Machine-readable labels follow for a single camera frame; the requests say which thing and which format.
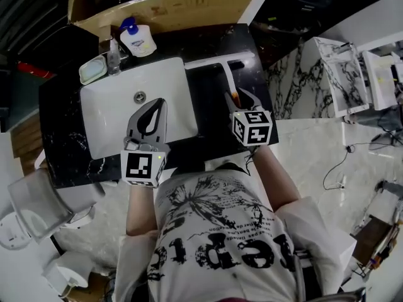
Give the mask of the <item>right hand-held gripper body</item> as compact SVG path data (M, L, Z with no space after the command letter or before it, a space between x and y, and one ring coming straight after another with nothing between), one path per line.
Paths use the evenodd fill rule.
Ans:
M262 106L232 113L232 133L243 146L268 145L273 122Z

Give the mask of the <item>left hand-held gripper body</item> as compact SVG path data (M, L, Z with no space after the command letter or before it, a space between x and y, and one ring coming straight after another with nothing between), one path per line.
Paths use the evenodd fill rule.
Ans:
M152 145L130 137L124 139L124 146L120 153L121 179L132 186L157 188L167 163L169 146L164 143Z

